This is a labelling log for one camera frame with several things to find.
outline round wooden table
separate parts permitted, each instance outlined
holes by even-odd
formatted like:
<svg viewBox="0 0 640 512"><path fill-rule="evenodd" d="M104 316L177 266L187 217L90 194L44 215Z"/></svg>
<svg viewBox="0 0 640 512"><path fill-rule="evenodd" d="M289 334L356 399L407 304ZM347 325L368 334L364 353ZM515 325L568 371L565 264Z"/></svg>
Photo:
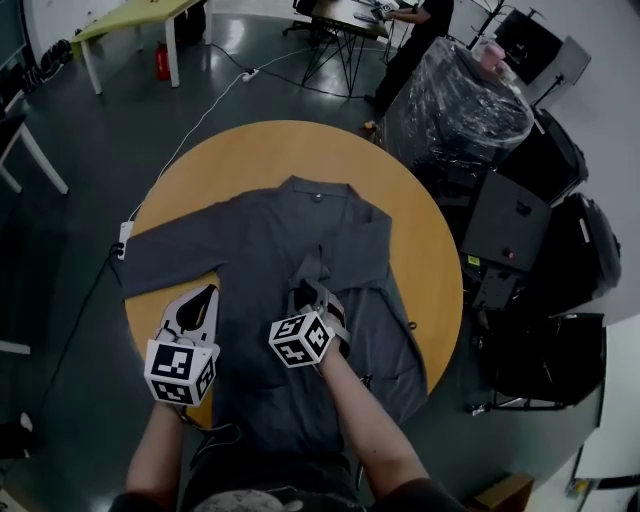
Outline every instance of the round wooden table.
<svg viewBox="0 0 640 512"><path fill-rule="evenodd" d="M392 218L391 267L427 369L429 391L444 373L462 315L458 254L440 210L418 180L370 142L330 126L269 121L240 126L199 144L177 160L151 189L133 235L225 201L242 192L274 188L289 176L348 183ZM155 336L165 307L198 284L220 286L213 273L125 302L140 354ZM224 300L224 283L220 287ZM211 395L190 416L211 425Z"/></svg>

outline white table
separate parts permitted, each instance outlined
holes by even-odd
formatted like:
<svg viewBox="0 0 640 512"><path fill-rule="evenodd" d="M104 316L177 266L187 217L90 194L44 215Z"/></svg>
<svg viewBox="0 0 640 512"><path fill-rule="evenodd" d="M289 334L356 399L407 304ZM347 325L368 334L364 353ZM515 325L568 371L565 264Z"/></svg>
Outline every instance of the white table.
<svg viewBox="0 0 640 512"><path fill-rule="evenodd" d="M129 0L120 7L106 14L95 23L89 25L86 29L74 37L72 43L80 43L82 54L87 64L87 71L91 78L91 84L96 94L102 94L102 85L98 79L91 49L89 48L89 40L97 36L113 32L126 27L135 27L139 41L139 49L142 49L140 40L140 25L145 23L164 23L165 35L167 42L167 51L169 54L169 71L171 73L172 87L180 85L180 75L178 73L178 55L176 53L176 37L174 19L179 14L186 11L189 7L197 3L198 0ZM213 13L213 0L207 0L206 3L206 29L205 43L211 44L211 17Z"/></svg>
<svg viewBox="0 0 640 512"><path fill-rule="evenodd" d="M31 347L21 343L13 343L11 341L0 341L0 352L11 352L13 354L23 354L28 356L31 354Z"/></svg>

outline desk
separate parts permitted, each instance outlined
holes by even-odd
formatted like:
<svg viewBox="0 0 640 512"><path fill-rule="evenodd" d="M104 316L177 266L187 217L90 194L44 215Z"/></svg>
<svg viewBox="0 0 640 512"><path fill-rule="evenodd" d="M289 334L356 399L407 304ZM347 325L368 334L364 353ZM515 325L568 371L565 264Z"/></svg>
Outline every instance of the desk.
<svg viewBox="0 0 640 512"><path fill-rule="evenodd" d="M328 32L333 37L329 38L326 44L323 44L322 38L314 43L314 51L302 79L302 85L306 84L322 66L339 53L347 88L349 89L349 96L353 94L365 40L376 40L378 37L386 39L389 37L383 22L372 24L353 17L356 13L371 16L371 9L373 9L372 5L366 5L356 0L318 0L316 2L311 12L311 19L315 25L319 26L321 31ZM343 42L340 41L340 34L342 34ZM362 42L360 43L360 53L354 70L352 60L358 38L361 38ZM337 42L337 50L320 63L329 45L334 42Z"/></svg>
<svg viewBox="0 0 640 512"><path fill-rule="evenodd" d="M145 199L132 234L242 192L278 187L291 175L349 183L393 219L391 266L408 317L417 323L413 333L431 391L449 363L460 327L458 253L427 191L402 164L368 141L337 128L299 121L256 123L223 132L186 153L162 176ZM167 304L205 283L219 286L211 273L125 301L141 355L146 353L147 340L155 336ZM224 300L224 287L220 296ZM205 427L211 425L211 403L208 393L200 408L190 413Z"/></svg>
<svg viewBox="0 0 640 512"><path fill-rule="evenodd" d="M162 23L164 22L165 34L167 40L167 51L169 54L169 71L171 72L171 86L178 87L180 85L180 77L178 74L178 56L176 53L176 38L173 20L176 16L186 11L198 0L129 0L120 7L114 9L110 13L92 23L76 37L72 43L80 43L82 54L87 64L87 71L91 78L91 84L96 94L102 94L102 86L93 66L91 57L91 49L88 41L94 37L113 32L114 30L126 27L135 27L138 39L140 39L140 25L145 23ZM211 44L211 16L213 11L213 0L207 0L205 7L206 12L206 30L205 43Z"/></svg>

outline gray floor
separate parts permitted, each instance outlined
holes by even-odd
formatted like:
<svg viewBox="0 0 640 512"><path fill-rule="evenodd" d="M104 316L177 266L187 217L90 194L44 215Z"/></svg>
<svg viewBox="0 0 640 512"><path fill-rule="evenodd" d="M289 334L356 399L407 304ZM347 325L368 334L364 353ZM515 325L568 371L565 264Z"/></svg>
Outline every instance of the gray floor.
<svg viewBox="0 0 640 512"><path fill-rule="evenodd" d="M271 16L274 18L284 18L297 21L311 21L311 18L309 18L308 16L302 16L298 14L292 7L292 4L292 0L215 0L213 3L213 13L214 16L217 13L236 15L245 14ZM406 30L407 27L409 27L409 24L403 21L396 20L393 25L395 28L391 33L391 44L395 47L398 47L401 46L402 42L406 41L410 35L410 32ZM386 26L387 30L391 31L392 23L387 22ZM463 34L452 32L452 35L462 36Z"/></svg>
<svg viewBox="0 0 640 512"><path fill-rule="evenodd" d="M280 36L288 24L218 15L214 41L256 66L305 48L303 34ZM144 197L184 134L238 74L217 50L199 45L180 52L182 85L172 90L154 76L161 28L143 35L147 46L141 54L128 31L95 45L102 97L93 94L76 60L22 105L31 131L71 192L58 195L21 146L10 154L6 167L25 191L15 196L0 183L0 339L28 343L33 355L0 353L0 422L38 408L81 301L117 241L120 222ZM363 57L355 94L371 91L382 77L380 55ZM306 58L306 52L289 57L272 69L299 80ZM327 64L311 85L345 92L341 67ZM356 131L371 115L361 100L344 101L260 75L249 84L239 82L183 152L255 121L302 119ZM565 412L472 418L464 405L484 401L487 392L468 338L465 322L443 380L405 425L406 432L432 476L455 496L473 493L508 471L526 471L543 481L593 429L598 397ZM8 489L34 510L107 510L122 489L152 406L141 373L119 288L106 272L36 425L37 449L31 459L13 466ZM191 431L185 460L198 441Z"/></svg>

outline plastic-wrapped object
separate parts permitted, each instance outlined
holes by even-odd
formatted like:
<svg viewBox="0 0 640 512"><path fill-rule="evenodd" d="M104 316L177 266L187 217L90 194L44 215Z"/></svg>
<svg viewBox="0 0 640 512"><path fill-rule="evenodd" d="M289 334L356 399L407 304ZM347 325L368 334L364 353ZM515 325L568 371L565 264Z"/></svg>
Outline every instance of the plastic-wrapped object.
<svg viewBox="0 0 640 512"><path fill-rule="evenodd" d="M495 169L527 138L522 95L471 53L438 38L387 110L375 142L414 174Z"/></svg>

